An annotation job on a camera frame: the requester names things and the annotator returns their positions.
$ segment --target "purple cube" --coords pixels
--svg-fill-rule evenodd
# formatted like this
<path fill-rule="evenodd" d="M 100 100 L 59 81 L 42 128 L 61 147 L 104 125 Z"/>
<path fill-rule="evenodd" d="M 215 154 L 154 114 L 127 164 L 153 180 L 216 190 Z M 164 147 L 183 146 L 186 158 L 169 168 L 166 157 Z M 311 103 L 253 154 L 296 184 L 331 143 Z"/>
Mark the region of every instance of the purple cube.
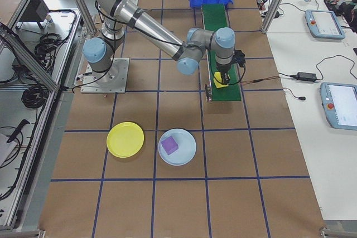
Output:
<path fill-rule="evenodd" d="M 161 145 L 168 155 L 170 155 L 171 153 L 173 153 L 179 148 L 179 146 L 177 145 L 176 141 L 173 139 L 172 136 L 169 136 L 168 138 L 164 139 L 161 142 Z"/>

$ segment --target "yellow plate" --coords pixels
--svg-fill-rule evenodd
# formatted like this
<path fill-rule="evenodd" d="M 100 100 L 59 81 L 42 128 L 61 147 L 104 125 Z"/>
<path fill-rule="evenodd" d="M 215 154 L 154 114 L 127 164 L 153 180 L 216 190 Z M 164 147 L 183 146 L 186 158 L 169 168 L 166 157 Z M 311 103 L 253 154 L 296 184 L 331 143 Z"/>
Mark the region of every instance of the yellow plate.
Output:
<path fill-rule="evenodd" d="M 132 122 L 122 122 L 116 125 L 107 136 L 108 150 L 112 155 L 121 158 L 127 158 L 139 152 L 143 143 L 143 130 Z"/>

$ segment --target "yellow sponge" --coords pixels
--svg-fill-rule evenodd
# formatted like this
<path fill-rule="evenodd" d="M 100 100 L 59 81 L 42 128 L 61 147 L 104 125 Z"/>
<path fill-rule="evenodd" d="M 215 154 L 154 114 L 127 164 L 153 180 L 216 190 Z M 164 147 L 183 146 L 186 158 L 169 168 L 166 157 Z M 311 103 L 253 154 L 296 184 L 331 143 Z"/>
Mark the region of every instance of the yellow sponge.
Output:
<path fill-rule="evenodd" d="M 216 88 L 220 89 L 220 88 L 225 88 L 226 86 L 228 86 L 228 85 L 221 84 L 222 83 L 222 78 L 221 78 L 221 73 L 220 72 L 215 72 L 214 73 L 214 78 L 215 79 L 213 79 L 213 82 L 214 82 Z"/>

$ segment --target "power adapter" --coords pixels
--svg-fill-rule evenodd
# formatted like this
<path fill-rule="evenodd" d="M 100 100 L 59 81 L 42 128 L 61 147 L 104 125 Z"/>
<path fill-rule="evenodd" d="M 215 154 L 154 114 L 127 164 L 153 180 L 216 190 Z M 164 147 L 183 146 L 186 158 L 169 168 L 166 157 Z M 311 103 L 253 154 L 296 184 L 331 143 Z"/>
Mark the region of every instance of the power adapter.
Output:
<path fill-rule="evenodd" d="M 317 80 L 316 74 L 311 72 L 298 72 L 296 75 L 290 75 L 290 77 L 296 80 L 308 82 L 315 82 Z"/>

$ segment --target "touchscreen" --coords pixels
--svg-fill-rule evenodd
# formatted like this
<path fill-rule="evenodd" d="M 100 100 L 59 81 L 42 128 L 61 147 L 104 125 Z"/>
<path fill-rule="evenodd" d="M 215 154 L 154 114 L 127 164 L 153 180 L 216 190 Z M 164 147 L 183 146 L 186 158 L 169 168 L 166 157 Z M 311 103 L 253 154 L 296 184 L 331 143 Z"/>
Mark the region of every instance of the touchscreen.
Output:
<path fill-rule="evenodd" d="M 340 31 L 334 21 L 333 16 L 329 12 L 312 12 L 313 18 L 316 21 L 316 26 L 319 32 L 323 35 L 340 35 Z"/>
<path fill-rule="evenodd" d="M 351 86 L 329 85 L 339 125 L 357 126 L 357 93 Z"/>

